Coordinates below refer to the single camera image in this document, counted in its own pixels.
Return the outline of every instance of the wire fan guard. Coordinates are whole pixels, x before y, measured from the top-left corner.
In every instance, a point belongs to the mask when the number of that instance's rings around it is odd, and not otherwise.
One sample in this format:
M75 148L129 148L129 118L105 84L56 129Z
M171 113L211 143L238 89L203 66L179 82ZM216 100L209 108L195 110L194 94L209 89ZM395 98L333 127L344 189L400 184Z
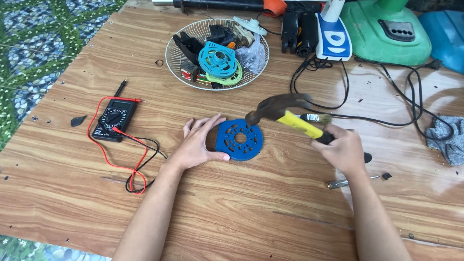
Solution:
M205 38L211 36L211 33L209 32L210 25L223 25L232 27L234 25L238 25L238 23L231 19L206 19L192 23L180 29L176 34L179 35L180 32L184 31L190 37L195 37L196 39L198 39L198 41L205 44ZM264 61L263 69L261 69L261 71L258 74L254 74L249 70L244 69L243 77L237 84L231 86L224 86L222 89L213 89L209 84L189 81L182 77L182 73L180 72L180 65L183 62L188 61L188 59L187 57L185 57L184 53L176 46L172 38L168 42L168 46L166 47L166 64L168 65L169 70L173 73L174 76L176 76L177 79L197 89L206 91L225 91L239 88L256 79L264 71L264 69L267 66L267 62L269 61L269 46L267 45L266 40L262 36L259 37L260 43L264 46L264 51L266 52L266 59ZM236 43L235 49L237 50L239 47L242 47L242 45L240 43Z

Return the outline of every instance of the orange object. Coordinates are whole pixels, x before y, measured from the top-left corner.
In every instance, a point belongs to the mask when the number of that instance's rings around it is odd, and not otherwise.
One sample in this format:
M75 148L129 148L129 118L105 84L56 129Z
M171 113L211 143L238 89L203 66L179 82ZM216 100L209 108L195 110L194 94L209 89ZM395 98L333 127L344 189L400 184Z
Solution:
M230 42L228 45L227 45L227 48L230 48L232 50L235 50L235 42Z
M284 0L264 0L264 9L272 11L276 16L284 14L286 8L287 4ZM274 17L271 13L264 13L264 15Z

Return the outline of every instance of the screwdriver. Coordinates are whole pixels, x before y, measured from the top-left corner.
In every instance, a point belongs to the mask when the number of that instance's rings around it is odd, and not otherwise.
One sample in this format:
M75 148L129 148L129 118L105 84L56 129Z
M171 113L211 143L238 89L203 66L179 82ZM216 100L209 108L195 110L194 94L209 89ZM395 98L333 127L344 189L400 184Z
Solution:
M375 179L375 178L378 178L378 177L380 177L380 176L373 176L373 177L371 177L371 179ZM348 180L342 179L342 180L329 181L329 182L325 183L325 186L328 189L336 189L336 188L345 187L345 186L348 186Z

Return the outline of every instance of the wood grain surface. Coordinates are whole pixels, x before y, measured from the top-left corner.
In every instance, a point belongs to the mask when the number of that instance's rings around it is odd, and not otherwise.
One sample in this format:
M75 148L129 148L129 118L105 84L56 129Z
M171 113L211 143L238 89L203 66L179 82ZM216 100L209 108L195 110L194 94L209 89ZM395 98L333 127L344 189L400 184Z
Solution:
M108 166L87 139L90 119L75 128L70 120L93 115L98 101L113 95L126 77L122 96L148 101L138 106L127 132L157 140L167 155L181 142L182 126L190 117L222 112L228 119L243 118L261 100L289 91L302 60L282 54L275 35L266 37L270 60L264 73L238 89L197 90L179 82L166 65L156 66L172 35L202 19L134 8L111 16L112 23L105 23L34 109L39 120L28 118L0 154L2 174L9 175L0 180L0 234L112 256L143 195L127 193L118 181L130 173ZM276 20L263 21L279 30ZM350 93L336 112L396 123L410 120L410 107L379 67L353 60L345 65ZM410 95L408 71L388 70ZM464 116L462 75L444 68L420 73L425 108ZM297 87L315 102L333 106L343 100L346 83L342 65L335 64L305 72ZM446 164L412 125L334 123L360 132L364 150L373 155L367 165L373 175L392 174L388 181L373 180L374 187L401 236L414 234L415 241L405 241L414 259L462 260L462 166ZM431 118L424 115L419 125L430 126ZM305 135L269 120L259 127L264 146L252 160L210 162L185 172L164 260L267 260L271 255L272 260L357 260L349 193L324 187L335 180L333 167ZM210 148L215 131L207 139ZM143 151L130 141L103 144L111 162L123 166L133 166ZM156 157L142 169L148 180L156 177L162 162Z

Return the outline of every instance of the paintbrush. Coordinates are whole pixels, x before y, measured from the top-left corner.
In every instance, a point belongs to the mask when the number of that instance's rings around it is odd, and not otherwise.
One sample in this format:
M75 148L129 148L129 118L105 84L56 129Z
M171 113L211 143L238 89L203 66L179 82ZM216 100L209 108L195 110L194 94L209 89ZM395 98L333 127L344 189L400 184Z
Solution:
M297 117L300 117L300 119L304 121L310 121L310 122L319 122L322 124L329 124L332 122L332 116L327 113L323 114L302 114L302 115L296 115Z

